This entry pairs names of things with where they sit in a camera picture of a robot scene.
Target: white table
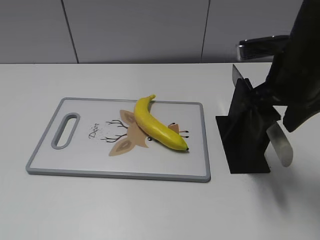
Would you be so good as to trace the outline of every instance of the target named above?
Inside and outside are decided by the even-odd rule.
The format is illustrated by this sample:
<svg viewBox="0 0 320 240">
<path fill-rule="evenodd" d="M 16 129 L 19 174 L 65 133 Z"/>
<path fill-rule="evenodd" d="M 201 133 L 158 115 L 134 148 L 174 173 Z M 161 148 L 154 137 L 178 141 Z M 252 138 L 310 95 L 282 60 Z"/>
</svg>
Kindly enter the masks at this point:
<svg viewBox="0 0 320 240">
<path fill-rule="evenodd" d="M 269 63 L 239 63 L 253 85 Z M 318 240 L 320 114 L 272 146 L 270 174 L 233 174 L 216 115 L 233 94 L 232 64 L 0 65 L 1 240 Z M 63 97 L 201 102 L 209 183 L 28 175 L 25 165 Z"/>
</svg>

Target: deer ear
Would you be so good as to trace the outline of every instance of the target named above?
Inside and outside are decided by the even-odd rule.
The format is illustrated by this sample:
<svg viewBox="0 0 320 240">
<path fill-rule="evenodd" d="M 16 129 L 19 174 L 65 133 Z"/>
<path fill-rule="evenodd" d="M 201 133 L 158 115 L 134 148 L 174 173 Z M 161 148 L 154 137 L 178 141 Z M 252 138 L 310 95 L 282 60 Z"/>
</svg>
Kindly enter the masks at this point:
<svg viewBox="0 0 320 240">
<path fill-rule="evenodd" d="M 134 113 L 130 111 L 120 110 L 120 117 L 128 125 L 136 122 Z"/>
<path fill-rule="evenodd" d="M 128 137 L 118 141 L 113 148 L 111 149 L 111 151 L 109 152 L 109 156 L 117 156 L 117 155 L 121 155 L 121 154 L 125 154 L 127 152 L 129 152 L 130 150 L 132 150 L 135 147 L 135 143 L 132 142 Z"/>
</svg>

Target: yellow banana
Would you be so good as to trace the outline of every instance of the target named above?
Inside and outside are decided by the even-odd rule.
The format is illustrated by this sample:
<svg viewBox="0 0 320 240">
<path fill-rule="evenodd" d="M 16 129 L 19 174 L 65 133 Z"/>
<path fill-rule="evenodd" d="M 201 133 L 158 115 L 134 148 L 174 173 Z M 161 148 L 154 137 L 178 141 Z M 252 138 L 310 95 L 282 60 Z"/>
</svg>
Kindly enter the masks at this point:
<svg viewBox="0 0 320 240">
<path fill-rule="evenodd" d="M 150 95 L 139 99 L 134 107 L 134 118 L 138 126 L 150 137 L 158 140 L 168 148 L 187 151 L 185 140 L 175 131 L 163 125 L 148 111 L 149 103 L 156 95 Z"/>
</svg>

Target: black object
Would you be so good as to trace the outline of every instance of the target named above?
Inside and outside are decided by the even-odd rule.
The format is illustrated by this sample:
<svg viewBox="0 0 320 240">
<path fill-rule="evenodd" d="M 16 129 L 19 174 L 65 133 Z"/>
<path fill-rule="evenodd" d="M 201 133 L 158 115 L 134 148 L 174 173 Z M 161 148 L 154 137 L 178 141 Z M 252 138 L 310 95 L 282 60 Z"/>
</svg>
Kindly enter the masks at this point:
<svg viewBox="0 0 320 240">
<path fill-rule="evenodd" d="M 289 132 L 320 112 L 320 0 L 304 0 L 290 36 L 241 41 L 247 59 L 274 54 L 266 81 L 252 88 L 236 82 L 228 116 L 217 116 L 230 172 L 269 173 L 264 157 L 267 129 L 281 117 L 273 106 L 287 106 Z"/>
<path fill-rule="evenodd" d="M 279 53 L 288 43 L 289 35 L 269 36 L 243 40 L 239 42 L 241 61 L 273 56 Z"/>
</svg>

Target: white cutting board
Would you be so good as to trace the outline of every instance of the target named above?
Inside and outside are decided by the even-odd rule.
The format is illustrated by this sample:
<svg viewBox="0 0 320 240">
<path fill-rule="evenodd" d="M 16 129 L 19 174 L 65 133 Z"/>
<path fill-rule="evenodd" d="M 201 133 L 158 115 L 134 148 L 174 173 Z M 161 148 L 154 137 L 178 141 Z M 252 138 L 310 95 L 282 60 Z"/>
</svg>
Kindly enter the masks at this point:
<svg viewBox="0 0 320 240">
<path fill-rule="evenodd" d="M 62 99 L 26 170 L 41 175 L 208 182 L 210 166 L 201 103 L 155 101 L 150 109 L 163 124 L 176 123 L 180 131 L 188 131 L 180 133 L 189 136 L 185 138 L 188 152 L 171 150 L 141 132 L 128 134 L 134 118 L 133 123 L 128 119 L 132 120 L 135 104 L 134 100 Z M 128 119 L 121 118 L 120 111 Z M 70 114 L 77 116 L 77 124 L 67 146 L 59 149 L 54 139 Z M 125 140 L 133 148 L 120 146 Z"/>
</svg>

